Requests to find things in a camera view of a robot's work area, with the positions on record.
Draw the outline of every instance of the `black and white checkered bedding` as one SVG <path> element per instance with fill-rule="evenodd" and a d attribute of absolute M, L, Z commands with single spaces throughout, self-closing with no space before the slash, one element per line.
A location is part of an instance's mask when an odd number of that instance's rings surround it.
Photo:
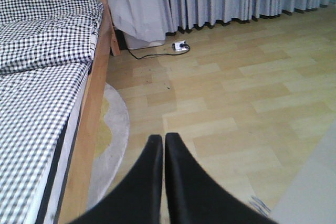
<path fill-rule="evenodd" d="M 0 0 L 0 223 L 23 223 L 92 64 L 98 0 Z"/>

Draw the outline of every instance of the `power strip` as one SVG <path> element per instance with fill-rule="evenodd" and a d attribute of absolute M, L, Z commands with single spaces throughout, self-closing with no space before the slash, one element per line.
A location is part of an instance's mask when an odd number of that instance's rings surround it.
<path fill-rule="evenodd" d="M 187 41 L 185 40 L 175 42 L 173 43 L 172 48 L 175 52 L 187 51 L 188 48 L 184 46 L 186 43 Z"/>

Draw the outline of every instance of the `laminate flooring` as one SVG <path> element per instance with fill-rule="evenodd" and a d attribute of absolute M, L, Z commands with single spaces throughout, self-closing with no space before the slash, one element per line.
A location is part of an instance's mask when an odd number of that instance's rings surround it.
<path fill-rule="evenodd" d="M 231 22 L 168 36 L 137 56 L 111 57 L 107 83 L 124 98 L 130 138 L 111 189 L 125 176 L 150 134 L 179 132 L 202 167 L 248 203 L 273 208 L 336 119 L 336 7 Z M 165 191 L 162 223 L 169 223 Z"/>

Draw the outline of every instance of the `gray rug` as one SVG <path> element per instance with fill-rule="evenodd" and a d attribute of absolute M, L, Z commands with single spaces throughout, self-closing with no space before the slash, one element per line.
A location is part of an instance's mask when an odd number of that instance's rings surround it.
<path fill-rule="evenodd" d="M 125 102 L 106 83 L 87 209 L 95 206 L 111 185 L 124 156 L 129 129 L 130 121 Z"/>

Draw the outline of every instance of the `wooden bed frame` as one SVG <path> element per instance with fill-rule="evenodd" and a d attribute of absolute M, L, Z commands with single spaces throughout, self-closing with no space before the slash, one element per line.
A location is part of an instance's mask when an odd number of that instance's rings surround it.
<path fill-rule="evenodd" d="M 86 210 L 110 49 L 115 56 L 120 54 L 107 0 L 101 1 L 104 4 L 104 14 L 92 72 L 82 101 L 78 133 L 58 223 L 68 223 Z"/>

